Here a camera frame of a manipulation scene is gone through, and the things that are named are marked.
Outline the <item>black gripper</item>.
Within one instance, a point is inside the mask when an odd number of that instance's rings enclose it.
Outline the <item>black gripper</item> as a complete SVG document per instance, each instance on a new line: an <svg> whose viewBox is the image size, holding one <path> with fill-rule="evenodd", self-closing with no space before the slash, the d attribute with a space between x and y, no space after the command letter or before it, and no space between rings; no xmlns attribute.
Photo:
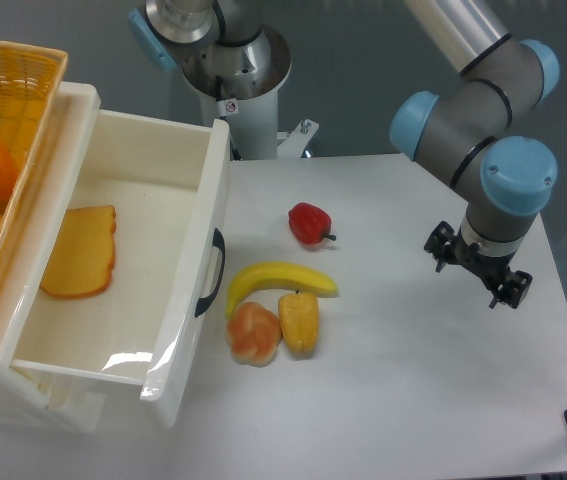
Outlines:
<svg viewBox="0 0 567 480"><path fill-rule="evenodd" d="M478 277L492 293L490 309L497 304L517 309L533 281L532 275L527 272L509 270L509 262L516 251L507 255L485 255L476 243L467 244L460 233L455 235L446 221L441 221L432 230L424 250L436 261L437 273L446 265L458 265Z"/></svg>

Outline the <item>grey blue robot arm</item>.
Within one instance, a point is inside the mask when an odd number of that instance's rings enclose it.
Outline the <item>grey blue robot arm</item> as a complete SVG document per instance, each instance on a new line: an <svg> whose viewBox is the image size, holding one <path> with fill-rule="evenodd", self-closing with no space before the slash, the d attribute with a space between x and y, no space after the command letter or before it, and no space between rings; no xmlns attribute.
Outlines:
<svg viewBox="0 0 567 480"><path fill-rule="evenodd" d="M535 109L560 77L552 49L516 40L483 1L409 1L407 7L458 72L459 91L409 97L391 143L467 203L461 224L440 222L424 249L436 268L458 265L479 278L493 305L519 307L531 274L510 267L557 178L542 142L507 130Z"/></svg>

